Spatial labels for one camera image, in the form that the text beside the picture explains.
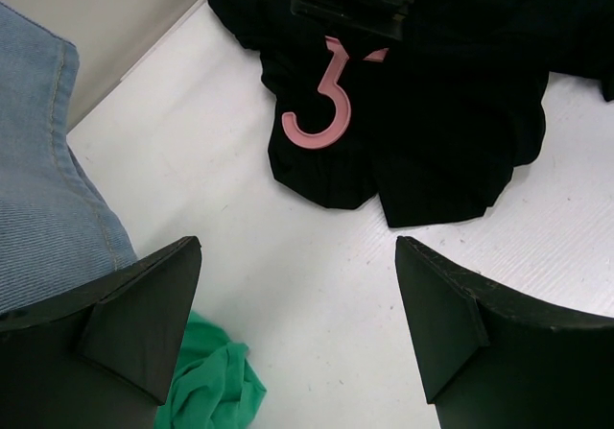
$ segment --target stitching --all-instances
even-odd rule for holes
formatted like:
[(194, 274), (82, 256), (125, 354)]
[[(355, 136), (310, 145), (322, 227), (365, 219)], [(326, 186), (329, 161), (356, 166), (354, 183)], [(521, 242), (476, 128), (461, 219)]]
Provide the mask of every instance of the stitching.
[(112, 245), (110, 243), (110, 240), (108, 238), (108, 229), (105, 226), (105, 223), (103, 222), (102, 217), (100, 216), (100, 214), (96, 210), (96, 206), (87, 197), (85, 197), (81, 191), (75, 190), (75, 188), (68, 181), (68, 178), (66, 177), (66, 175), (62, 172), (62, 170), (59, 167), (58, 154), (56, 152), (56, 143), (54, 141), (54, 138), (55, 138), (54, 135), (56, 133), (56, 126), (55, 126), (56, 117), (55, 117), (55, 112), (56, 112), (56, 99), (58, 97), (58, 89), (59, 89), (59, 79), (61, 78), (61, 73), (62, 73), (62, 71), (64, 69), (64, 66), (65, 66), (65, 58), (66, 58), (66, 44), (62, 41), (61, 42), (61, 61), (59, 63), (58, 74), (56, 75), (56, 81), (54, 83), (54, 92), (53, 92), (53, 95), (52, 95), (51, 107), (50, 107), (50, 110), (49, 110), (49, 132), (50, 132), (50, 135), (51, 135), (49, 143), (50, 143), (50, 146), (51, 146), (51, 155), (53, 157), (54, 165), (56, 166), (56, 170), (58, 171), (59, 175), (61, 176), (64, 184), (66, 185), (66, 187), (68, 187), (68, 189), (70, 189), (73, 193), (75, 193), (79, 197), (81, 197), (81, 199), (87, 204), (87, 206), (89, 206), (89, 208), (91, 209), (92, 213), (96, 217), (96, 221), (98, 222), (98, 226), (99, 226), (101, 232), (103, 233), (103, 237), (105, 238), (106, 249), (108, 250), (109, 254), (111, 255), (111, 258), (113, 259), (113, 271), (117, 271), (119, 269), (119, 262), (118, 262), (118, 259), (117, 259), (117, 254), (116, 254), (115, 250), (113, 249), (113, 247), (112, 247)]

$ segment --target crumpled green cloth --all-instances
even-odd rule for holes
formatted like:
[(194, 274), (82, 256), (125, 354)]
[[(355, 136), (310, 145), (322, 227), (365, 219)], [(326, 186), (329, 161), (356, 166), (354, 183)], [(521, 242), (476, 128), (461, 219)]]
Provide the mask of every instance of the crumpled green cloth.
[(267, 393), (247, 353), (246, 345), (232, 343), (220, 327), (192, 312), (154, 429), (246, 428)]

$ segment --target clothing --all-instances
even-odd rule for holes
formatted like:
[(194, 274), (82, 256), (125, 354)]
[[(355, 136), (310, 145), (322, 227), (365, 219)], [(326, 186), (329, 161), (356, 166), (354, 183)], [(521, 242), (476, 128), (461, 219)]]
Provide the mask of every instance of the clothing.
[[(353, 209), (379, 193), (389, 226), (482, 216), (533, 162), (545, 131), (548, 71), (601, 79), (614, 97), (614, 0), (416, 0), (404, 40), (292, 15), (290, 0), (209, 0), (277, 98), (269, 157), (277, 180), (326, 207)], [(333, 120), (318, 94), (337, 37), (350, 56), (340, 86), (349, 129), (306, 150), (282, 129), (292, 111), (314, 133)], [(363, 58), (390, 48), (383, 62)]]
[(246, 360), (248, 347), (192, 312), (166, 405), (154, 429), (243, 429), (267, 390)]
[(136, 261), (66, 144), (77, 50), (0, 4), (0, 314)]

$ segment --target denim garment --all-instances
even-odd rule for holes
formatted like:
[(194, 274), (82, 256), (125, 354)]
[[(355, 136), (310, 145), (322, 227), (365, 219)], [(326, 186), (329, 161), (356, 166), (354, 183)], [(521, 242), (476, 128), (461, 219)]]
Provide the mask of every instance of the denim garment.
[(136, 261), (66, 144), (75, 46), (0, 4), (0, 314)]

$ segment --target white table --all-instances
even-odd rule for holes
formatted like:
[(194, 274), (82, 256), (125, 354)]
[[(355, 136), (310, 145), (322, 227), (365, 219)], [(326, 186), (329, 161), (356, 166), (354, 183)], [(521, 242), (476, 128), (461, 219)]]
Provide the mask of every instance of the white table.
[(411, 235), (524, 293), (614, 316), (614, 107), (553, 76), (541, 157), (470, 223), (388, 230), (380, 204), (330, 211), (275, 183), (257, 55), (205, 5), (74, 129), (83, 168), (139, 255), (201, 239), (195, 309), (252, 349), (253, 427), (437, 428), (393, 266)]

